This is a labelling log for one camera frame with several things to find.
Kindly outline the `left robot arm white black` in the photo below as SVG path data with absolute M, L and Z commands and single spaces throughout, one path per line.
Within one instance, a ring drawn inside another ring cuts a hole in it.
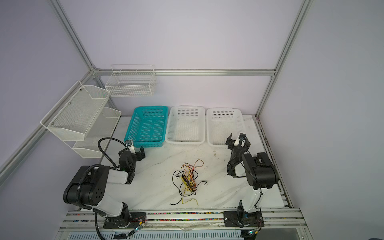
M 118 152 L 119 163 L 116 164 L 101 143 L 105 140 L 118 142 L 124 148 Z M 98 148 L 102 155 L 112 163 L 111 166 L 95 164 L 82 166 L 77 171 L 64 191 L 63 200 L 66 204 L 92 211 L 106 220 L 117 220 L 123 228 L 130 224 L 132 215 L 126 203 L 120 202 L 106 193 L 108 184 L 130 185 L 135 177 L 138 161 L 146 158 L 145 149 L 141 146 L 135 150 L 133 140 L 120 141 L 112 137 L 101 138 Z

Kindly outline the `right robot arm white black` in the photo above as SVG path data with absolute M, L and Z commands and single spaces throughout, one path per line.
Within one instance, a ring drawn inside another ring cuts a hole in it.
M 252 187 L 250 196 L 239 202 L 237 207 L 238 220 L 254 219 L 261 214 L 261 203 L 268 190 L 279 182 L 277 170 L 267 153 L 261 152 L 253 156 L 249 152 L 251 143 L 244 133 L 240 133 L 235 140 L 232 139 L 232 135 L 229 135 L 226 145 L 231 150 L 230 160 L 227 164 L 227 175 L 239 178 L 236 167 L 242 165 L 245 170 L 244 178 Z

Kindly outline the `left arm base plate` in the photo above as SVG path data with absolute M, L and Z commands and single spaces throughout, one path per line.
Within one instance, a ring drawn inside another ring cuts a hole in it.
M 124 220 L 122 217 L 107 217 L 103 225 L 104 229 L 134 229 L 139 226 L 140 222 L 146 220 L 147 214 L 145 212 L 130 213 L 131 218 L 129 221 Z

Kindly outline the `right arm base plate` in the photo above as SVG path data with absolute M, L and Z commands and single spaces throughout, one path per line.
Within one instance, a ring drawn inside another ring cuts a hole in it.
M 225 227 L 264 227 L 264 217 L 261 211 L 253 213 L 244 212 L 242 214 L 236 211 L 224 211 Z

